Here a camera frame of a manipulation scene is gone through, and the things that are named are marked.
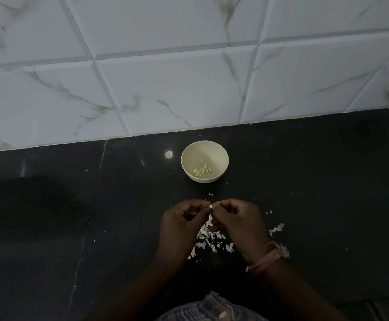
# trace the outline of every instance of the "left hand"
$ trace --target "left hand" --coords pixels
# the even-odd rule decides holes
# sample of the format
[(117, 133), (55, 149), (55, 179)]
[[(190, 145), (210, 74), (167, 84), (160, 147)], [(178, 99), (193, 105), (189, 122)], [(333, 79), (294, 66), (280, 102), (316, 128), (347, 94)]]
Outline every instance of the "left hand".
[[(200, 199), (185, 200), (165, 211), (160, 224), (159, 249), (156, 258), (173, 271), (180, 269), (192, 252), (196, 235), (208, 220), (210, 202)], [(197, 213), (187, 221), (185, 214)]]

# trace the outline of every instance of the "black granite floor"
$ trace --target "black granite floor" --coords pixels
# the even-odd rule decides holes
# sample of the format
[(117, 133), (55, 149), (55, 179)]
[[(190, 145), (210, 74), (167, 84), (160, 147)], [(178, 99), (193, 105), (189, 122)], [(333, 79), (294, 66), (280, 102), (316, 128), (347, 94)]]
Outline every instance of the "black granite floor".
[[(214, 183), (181, 168), (198, 140), (229, 153)], [(81, 320), (151, 261), (164, 210), (229, 197), (258, 204), (269, 228), (285, 224), (274, 239), (331, 302), (389, 297), (383, 109), (0, 152), (0, 320)], [(209, 284), (235, 303), (261, 304), (232, 291), (252, 281), (237, 253), (199, 254), (157, 311)]]

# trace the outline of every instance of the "wall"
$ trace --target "wall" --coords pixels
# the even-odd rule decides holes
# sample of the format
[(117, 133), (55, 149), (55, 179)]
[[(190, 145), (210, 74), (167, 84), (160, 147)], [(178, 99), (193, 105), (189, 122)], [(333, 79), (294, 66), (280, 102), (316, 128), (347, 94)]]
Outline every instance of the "wall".
[(389, 106), (389, 0), (0, 0), (0, 150)]

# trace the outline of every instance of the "plaid shirt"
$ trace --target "plaid shirt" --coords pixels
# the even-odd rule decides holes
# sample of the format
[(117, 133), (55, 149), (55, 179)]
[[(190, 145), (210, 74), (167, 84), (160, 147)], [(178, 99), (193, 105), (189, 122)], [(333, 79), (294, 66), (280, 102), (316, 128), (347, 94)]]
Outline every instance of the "plaid shirt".
[(254, 311), (232, 304), (213, 291), (202, 301), (176, 307), (156, 321), (170, 320), (267, 321)]

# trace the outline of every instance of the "right hand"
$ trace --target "right hand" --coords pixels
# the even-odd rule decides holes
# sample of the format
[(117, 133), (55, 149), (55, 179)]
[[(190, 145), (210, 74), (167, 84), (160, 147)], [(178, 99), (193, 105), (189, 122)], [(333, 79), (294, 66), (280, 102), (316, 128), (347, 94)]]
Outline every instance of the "right hand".
[(270, 242), (257, 205), (239, 199), (226, 199), (213, 204), (211, 232), (227, 231), (244, 258), (255, 264), (269, 250)]

